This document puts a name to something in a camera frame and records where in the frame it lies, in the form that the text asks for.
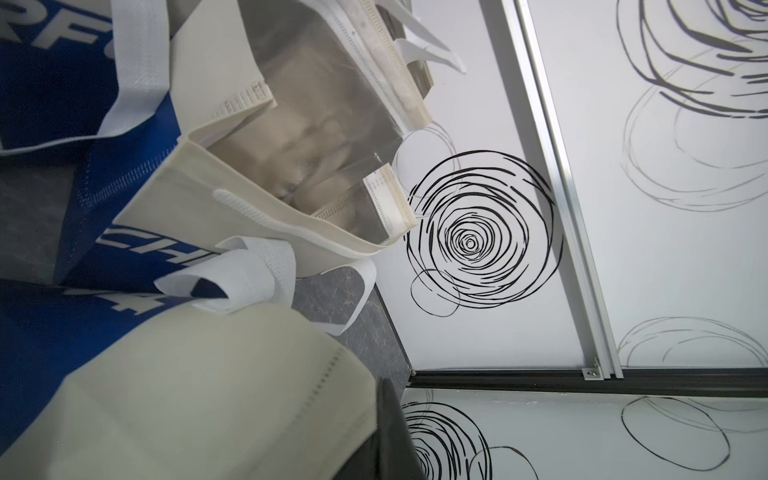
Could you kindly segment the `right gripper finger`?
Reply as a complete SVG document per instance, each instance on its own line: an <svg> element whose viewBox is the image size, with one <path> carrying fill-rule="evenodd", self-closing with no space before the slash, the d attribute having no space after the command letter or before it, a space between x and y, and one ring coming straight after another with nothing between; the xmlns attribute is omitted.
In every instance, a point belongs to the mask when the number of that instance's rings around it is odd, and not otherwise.
<svg viewBox="0 0 768 480"><path fill-rule="evenodd" d="M425 479L393 382L379 379L376 394L377 427L334 479Z"/></svg>

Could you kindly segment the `blue beige takeout bag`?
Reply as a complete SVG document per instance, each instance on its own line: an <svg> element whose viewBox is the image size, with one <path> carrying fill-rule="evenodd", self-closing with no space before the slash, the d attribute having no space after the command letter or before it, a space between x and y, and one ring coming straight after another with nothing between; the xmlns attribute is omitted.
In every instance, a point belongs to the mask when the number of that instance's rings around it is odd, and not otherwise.
<svg viewBox="0 0 768 480"><path fill-rule="evenodd" d="M434 86L428 63L466 73L461 58L413 13L411 1L376 0L374 4L423 98Z"/></svg>
<svg viewBox="0 0 768 480"><path fill-rule="evenodd" d="M2 477L334 477L376 382L295 281L287 242L233 237L152 293L3 282Z"/></svg>
<svg viewBox="0 0 768 480"><path fill-rule="evenodd" d="M200 1L170 91L75 174L54 281L148 292L233 237L287 242L296 276L349 266L416 220L392 161L431 117L375 1Z"/></svg>
<svg viewBox="0 0 768 480"><path fill-rule="evenodd" d="M1 154L114 138L170 90L165 1L4 1Z"/></svg>

